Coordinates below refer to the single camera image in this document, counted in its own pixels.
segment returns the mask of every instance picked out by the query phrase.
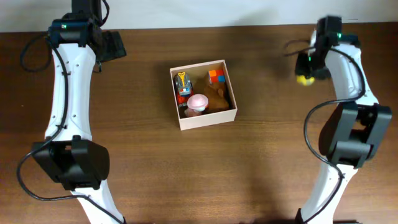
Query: toy figure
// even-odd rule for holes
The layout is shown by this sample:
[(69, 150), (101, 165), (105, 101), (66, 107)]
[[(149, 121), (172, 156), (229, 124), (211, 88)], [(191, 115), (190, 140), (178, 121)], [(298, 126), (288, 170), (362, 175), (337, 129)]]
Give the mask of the toy figure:
[(209, 101), (205, 95), (195, 94), (188, 99), (188, 109), (185, 110), (187, 117), (199, 116), (208, 105)]
[(178, 72), (174, 76), (175, 96), (177, 97), (178, 107), (187, 105), (188, 99), (193, 95), (191, 80), (185, 72)]
[(208, 77), (205, 78), (206, 87), (205, 96), (208, 98), (208, 111), (215, 113), (226, 111), (229, 109), (229, 103), (226, 100), (226, 83), (222, 70), (209, 71)]

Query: pink mushroom toy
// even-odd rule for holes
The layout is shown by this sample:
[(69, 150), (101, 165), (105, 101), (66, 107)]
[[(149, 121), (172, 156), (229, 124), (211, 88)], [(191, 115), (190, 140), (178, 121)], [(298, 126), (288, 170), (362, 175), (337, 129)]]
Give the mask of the pink mushroom toy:
[(202, 94), (195, 94), (188, 99), (188, 109), (185, 110), (187, 117), (199, 116), (209, 103), (208, 98)]

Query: yellow object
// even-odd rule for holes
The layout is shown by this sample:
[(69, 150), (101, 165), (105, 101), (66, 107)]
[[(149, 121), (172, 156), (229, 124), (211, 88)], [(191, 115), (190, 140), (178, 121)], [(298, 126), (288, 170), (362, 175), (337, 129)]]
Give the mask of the yellow object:
[(178, 72), (177, 75), (179, 75), (179, 77), (181, 78), (182, 87), (185, 87), (185, 80), (184, 80), (185, 72)]
[(309, 86), (312, 83), (315, 82), (315, 78), (311, 77), (309, 79), (306, 79), (305, 76), (303, 75), (297, 75), (297, 83), (303, 85), (303, 86)]

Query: wood grain surface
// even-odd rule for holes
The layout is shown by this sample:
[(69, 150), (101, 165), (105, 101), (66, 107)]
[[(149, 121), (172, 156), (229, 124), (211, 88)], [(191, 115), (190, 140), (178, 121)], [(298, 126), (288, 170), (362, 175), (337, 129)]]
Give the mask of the wood grain surface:
[[(314, 25), (122, 30), (127, 57), (93, 74), (90, 124), (94, 142), (108, 148), (113, 199), (128, 223), (222, 223), (294, 218), (308, 199), (319, 161), (303, 140), (303, 120), (335, 97), (331, 80), (296, 84), (295, 57), (283, 44), (307, 39)], [(362, 63), (382, 105), (398, 111), (398, 24), (346, 24), (363, 45)], [(40, 202), (16, 180), (18, 160), (44, 137), (50, 119), (53, 65), (27, 73), (24, 44), (37, 34), (0, 34), (0, 222), (88, 223), (77, 200)], [(297, 45), (289, 50), (304, 47)], [(38, 43), (27, 64), (46, 60)], [(232, 123), (178, 128), (169, 68), (225, 59), (238, 114)], [(310, 121), (318, 134), (334, 106)], [(398, 122), (393, 117), (375, 158), (353, 178), (336, 220), (398, 223)], [(68, 195), (32, 160), (26, 184), (37, 194)]]

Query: cardboard box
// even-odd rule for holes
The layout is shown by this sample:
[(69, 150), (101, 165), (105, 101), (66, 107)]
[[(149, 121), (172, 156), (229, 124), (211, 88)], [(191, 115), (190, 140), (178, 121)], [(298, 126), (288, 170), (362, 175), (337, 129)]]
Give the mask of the cardboard box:
[[(175, 96), (175, 86), (173, 77), (176, 76), (178, 72), (186, 72), (193, 84), (193, 92), (194, 94), (203, 94), (203, 90), (205, 87), (204, 78), (208, 75), (210, 70), (219, 70), (222, 69), (224, 71), (224, 76), (226, 80), (226, 85), (228, 87), (228, 102), (229, 102), (229, 110), (211, 113), (211, 114), (203, 114), (200, 116), (187, 118), (184, 114), (184, 108), (179, 108), (178, 103)], [(195, 65), (187, 65), (177, 68), (170, 69), (170, 79), (172, 81), (173, 93), (174, 93), (174, 102), (175, 107), (177, 109), (178, 121), (180, 123), (180, 129), (186, 130), (191, 128), (198, 128), (203, 126), (208, 126), (212, 124), (220, 124), (225, 122), (230, 122), (235, 120), (236, 112), (238, 107), (236, 106), (234, 93), (232, 91), (231, 81), (229, 80), (228, 71), (226, 69), (225, 61), (218, 60), (214, 62), (205, 62), (199, 63)]]

